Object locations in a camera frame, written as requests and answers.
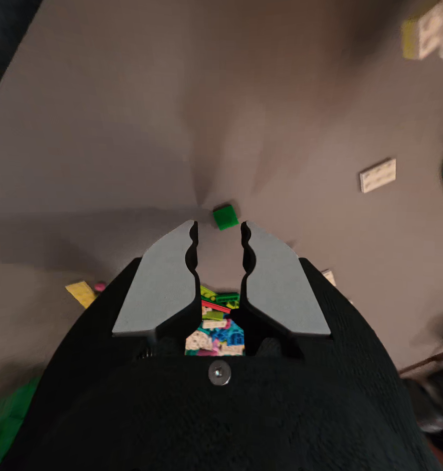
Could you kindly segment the green plastic bin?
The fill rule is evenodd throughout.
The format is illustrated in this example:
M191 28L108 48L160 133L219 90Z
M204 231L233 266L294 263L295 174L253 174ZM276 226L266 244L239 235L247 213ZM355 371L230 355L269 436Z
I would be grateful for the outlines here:
M7 397L0 399L0 464L23 424L41 377L32 378Z

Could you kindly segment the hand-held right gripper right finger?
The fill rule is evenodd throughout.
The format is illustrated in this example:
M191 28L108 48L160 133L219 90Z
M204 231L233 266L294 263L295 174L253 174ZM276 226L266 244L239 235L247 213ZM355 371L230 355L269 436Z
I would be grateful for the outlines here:
M245 221L242 303L254 315L286 333L330 337L331 329L300 258L285 242Z

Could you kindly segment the yellow lego plate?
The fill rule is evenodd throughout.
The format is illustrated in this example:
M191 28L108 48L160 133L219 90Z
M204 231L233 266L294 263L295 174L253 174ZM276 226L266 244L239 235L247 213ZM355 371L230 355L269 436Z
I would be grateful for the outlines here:
M97 298L95 291L85 281L68 284L65 289L84 309L88 309Z

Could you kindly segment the white lego plate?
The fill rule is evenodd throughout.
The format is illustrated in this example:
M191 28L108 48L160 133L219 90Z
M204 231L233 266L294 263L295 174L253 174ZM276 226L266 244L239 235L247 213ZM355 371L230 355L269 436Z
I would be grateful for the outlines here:
M396 180L396 158L386 158L359 173L360 191L374 191Z

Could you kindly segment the yellow white lego assembly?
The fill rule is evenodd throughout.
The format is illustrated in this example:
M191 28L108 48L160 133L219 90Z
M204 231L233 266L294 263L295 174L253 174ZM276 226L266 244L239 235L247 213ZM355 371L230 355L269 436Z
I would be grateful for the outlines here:
M443 0L426 1L401 25L403 58L421 61L437 51L443 60Z

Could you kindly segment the small green lego brick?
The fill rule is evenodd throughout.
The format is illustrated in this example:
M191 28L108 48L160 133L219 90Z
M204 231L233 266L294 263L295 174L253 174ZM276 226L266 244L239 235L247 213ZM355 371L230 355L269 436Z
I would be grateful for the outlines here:
M213 219L220 231L235 227L239 224L235 208L232 204L222 204L215 207L212 211Z

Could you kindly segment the pile of mixed lego bricks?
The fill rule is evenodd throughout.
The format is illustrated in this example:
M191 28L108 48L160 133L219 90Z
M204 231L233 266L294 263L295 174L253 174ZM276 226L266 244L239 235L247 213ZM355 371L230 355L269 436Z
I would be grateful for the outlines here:
M232 319L239 308L237 292L214 292L200 287L202 321L185 341L185 356L244 356L244 330Z

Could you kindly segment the dark blurred object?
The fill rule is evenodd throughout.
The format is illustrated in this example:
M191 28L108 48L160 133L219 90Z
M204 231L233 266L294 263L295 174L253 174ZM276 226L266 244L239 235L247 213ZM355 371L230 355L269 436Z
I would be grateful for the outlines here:
M410 395L413 413L426 434L443 432L443 313L433 318L419 340L433 340L428 356L402 368L399 376Z

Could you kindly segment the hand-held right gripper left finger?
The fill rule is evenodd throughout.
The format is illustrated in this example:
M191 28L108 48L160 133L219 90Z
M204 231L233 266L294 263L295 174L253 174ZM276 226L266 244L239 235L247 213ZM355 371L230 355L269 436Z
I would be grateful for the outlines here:
M197 222L188 220L144 252L114 323L114 336L187 337L198 327L197 246Z

